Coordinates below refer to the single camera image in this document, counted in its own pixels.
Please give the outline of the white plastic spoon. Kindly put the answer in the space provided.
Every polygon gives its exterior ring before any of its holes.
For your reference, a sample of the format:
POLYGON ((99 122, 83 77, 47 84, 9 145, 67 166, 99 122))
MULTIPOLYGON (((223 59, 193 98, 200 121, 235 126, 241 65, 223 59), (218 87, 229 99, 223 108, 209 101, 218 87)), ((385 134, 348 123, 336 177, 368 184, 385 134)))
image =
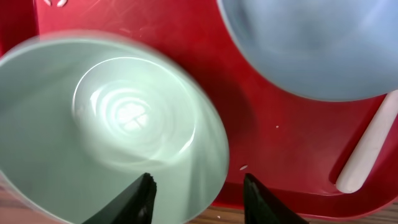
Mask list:
POLYGON ((368 178, 397 116, 397 91, 386 95, 336 180, 344 194, 357 192, 368 178))

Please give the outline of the light blue bowl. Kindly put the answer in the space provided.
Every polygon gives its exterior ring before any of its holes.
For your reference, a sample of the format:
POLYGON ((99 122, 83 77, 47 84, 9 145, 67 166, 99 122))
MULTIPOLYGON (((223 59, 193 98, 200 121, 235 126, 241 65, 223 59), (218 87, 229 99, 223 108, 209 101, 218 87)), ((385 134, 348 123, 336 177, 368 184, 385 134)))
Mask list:
POLYGON ((396 0, 219 0, 240 53, 298 96, 354 101, 397 89, 396 0))

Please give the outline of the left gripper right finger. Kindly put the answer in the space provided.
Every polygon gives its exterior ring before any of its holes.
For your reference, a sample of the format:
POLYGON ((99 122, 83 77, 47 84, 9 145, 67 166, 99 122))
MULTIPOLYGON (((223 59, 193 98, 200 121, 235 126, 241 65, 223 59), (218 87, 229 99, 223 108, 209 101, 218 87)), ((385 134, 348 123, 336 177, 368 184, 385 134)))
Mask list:
POLYGON ((244 177, 243 201, 245 224, 308 224, 249 173, 244 177))

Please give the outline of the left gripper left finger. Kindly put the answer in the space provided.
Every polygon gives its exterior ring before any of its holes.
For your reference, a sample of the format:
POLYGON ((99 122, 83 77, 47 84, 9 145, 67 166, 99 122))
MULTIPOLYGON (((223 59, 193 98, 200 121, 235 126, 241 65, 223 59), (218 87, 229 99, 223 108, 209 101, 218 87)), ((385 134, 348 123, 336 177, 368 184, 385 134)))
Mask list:
POLYGON ((83 224, 151 224, 156 193, 153 176, 144 173, 83 224))

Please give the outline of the light green bowl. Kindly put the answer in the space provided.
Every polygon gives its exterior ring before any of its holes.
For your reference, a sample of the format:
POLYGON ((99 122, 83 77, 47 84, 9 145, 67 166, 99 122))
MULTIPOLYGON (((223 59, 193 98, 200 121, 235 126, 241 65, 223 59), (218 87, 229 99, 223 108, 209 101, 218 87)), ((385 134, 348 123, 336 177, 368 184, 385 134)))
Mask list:
POLYGON ((195 79, 160 52, 110 34, 50 34, 1 57, 1 175, 64 223, 114 212, 149 174, 153 223, 185 223, 228 174, 223 122, 195 79))

